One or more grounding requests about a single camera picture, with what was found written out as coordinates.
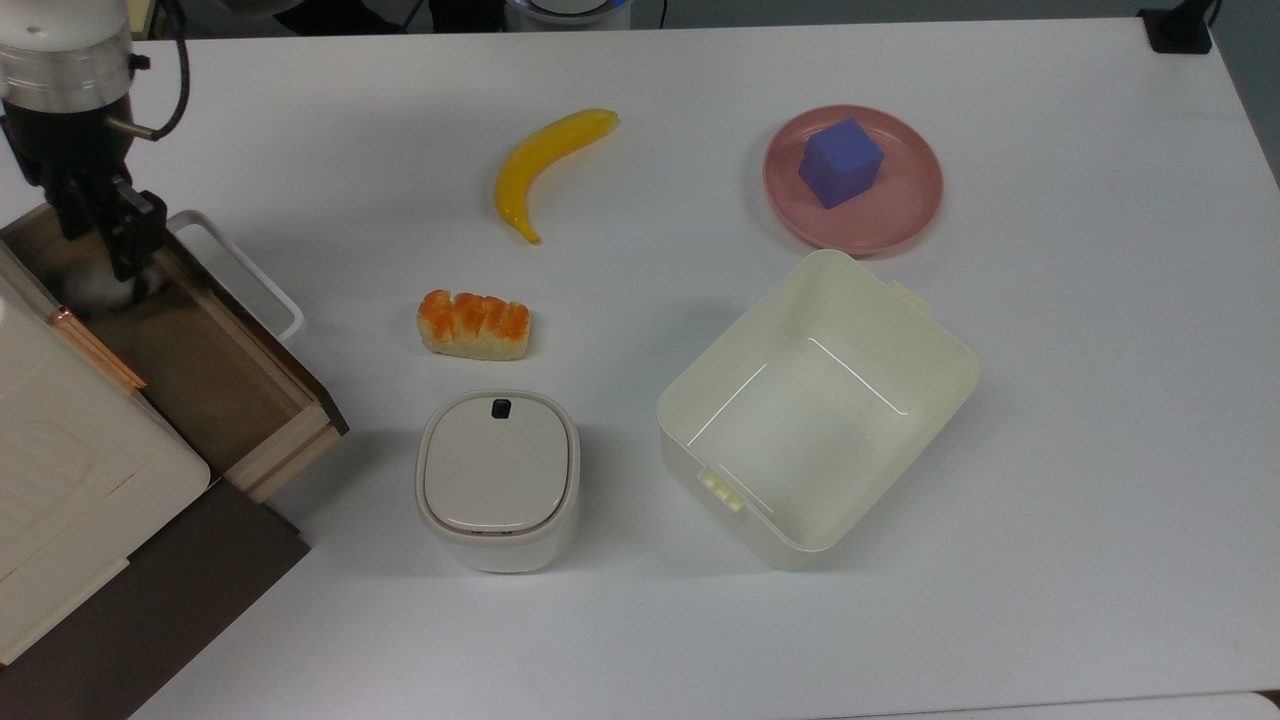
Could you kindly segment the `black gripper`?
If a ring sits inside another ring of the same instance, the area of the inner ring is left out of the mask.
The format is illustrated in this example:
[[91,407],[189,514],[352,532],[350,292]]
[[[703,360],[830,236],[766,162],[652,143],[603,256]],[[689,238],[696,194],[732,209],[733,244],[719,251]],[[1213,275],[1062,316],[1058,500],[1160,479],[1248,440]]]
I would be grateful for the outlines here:
[[[50,113],[3,101],[3,133],[26,181],[44,191],[61,236],[97,237],[99,204],[92,192],[70,192],[70,178],[87,174],[131,181],[125,156],[132,137],[111,129],[109,118],[133,118],[131,101],[90,111]],[[150,191],[114,184],[108,206],[108,254],[116,281],[136,278],[165,243],[166,204]]]

